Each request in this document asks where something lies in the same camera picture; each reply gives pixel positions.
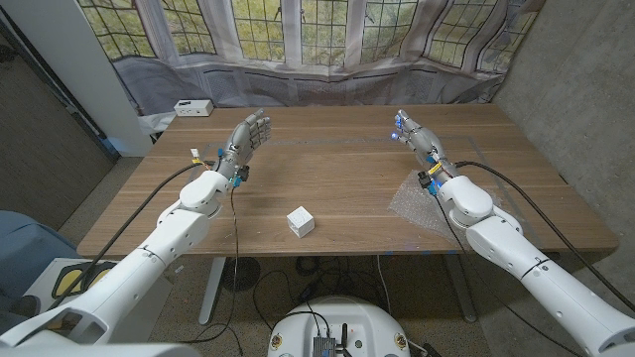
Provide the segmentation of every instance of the wooden table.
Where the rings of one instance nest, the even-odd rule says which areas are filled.
[[[493,104],[266,108],[270,142],[252,161],[249,181],[236,189],[242,256],[427,254],[456,251],[444,237],[423,230],[388,210],[411,170],[415,155],[389,140],[394,116],[404,108],[442,140],[453,162],[479,161],[521,185],[574,245],[609,250],[617,238]],[[176,118],[103,212],[77,251],[94,256],[153,188],[191,163],[190,148],[215,160],[237,123],[254,108],[215,109],[210,117]],[[513,188],[478,168],[462,168],[476,184],[502,198],[503,209],[521,218],[526,236],[544,251],[565,245]],[[199,175],[169,183],[108,252],[128,254],[152,232],[159,214],[180,189]],[[228,199],[207,239],[190,254],[232,256],[234,238]],[[299,239],[287,214],[304,206],[316,228]]]

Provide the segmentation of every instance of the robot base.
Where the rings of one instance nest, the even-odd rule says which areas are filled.
[[[410,356],[408,342],[403,328],[391,315],[372,303],[356,297],[318,297],[309,302],[314,312],[321,314],[330,329],[331,343],[341,350],[342,325],[346,324],[347,338],[343,346],[349,355],[369,357]],[[294,308],[289,313],[311,311],[306,304]],[[326,324],[316,316],[319,332],[326,337]],[[281,320],[274,326],[269,339],[269,357],[317,356],[334,357],[335,351],[314,351],[314,338],[318,327],[310,313],[296,314]],[[320,339],[322,347],[327,339]]]

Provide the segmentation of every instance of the power strip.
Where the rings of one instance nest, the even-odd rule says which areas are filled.
[[[211,100],[179,100],[175,105],[179,116],[209,116],[213,109]]]

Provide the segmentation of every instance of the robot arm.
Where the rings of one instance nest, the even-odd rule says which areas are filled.
[[[393,139],[412,149],[420,163],[433,164],[427,171],[431,192],[438,192],[450,207],[449,221],[466,229],[467,241],[476,253],[518,279],[587,355],[635,353],[629,337],[635,334],[633,318],[610,306],[530,243],[516,219],[494,206],[487,192],[456,171],[430,130],[403,110],[395,125],[402,133],[394,133]]]
[[[90,290],[57,308],[35,316],[0,336],[0,345],[10,347],[50,343],[107,343],[117,323],[143,297],[166,267],[206,236],[220,211],[220,198],[229,191],[236,174],[253,151],[270,136],[269,118],[263,110],[238,124],[226,150],[215,164],[186,185],[180,199],[166,209],[157,228],[134,251],[117,264]],[[64,321],[70,328],[60,334],[49,331]]]

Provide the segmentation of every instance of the window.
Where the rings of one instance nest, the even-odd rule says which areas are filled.
[[[369,0],[366,4],[361,62],[399,55],[413,23],[416,0]]]
[[[109,59],[155,56],[133,0],[79,0],[78,3]]]
[[[428,58],[461,67],[467,44],[483,26],[495,4],[496,0],[455,0],[435,32]]]
[[[243,56],[284,62],[280,0],[232,0],[232,7]]]
[[[346,0],[303,0],[302,63],[344,65]]]
[[[216,53],[196,0],[162,0],[162,5],[179,55]]]
[[[506,24],[507,27],[485,50],[480,58],[478,69],[498,73],[507,71],[518,45],[523,41],[536,18],[536,13],[519,14],[519,8],[519,4],[508,5],[507,13],[510,19]]]

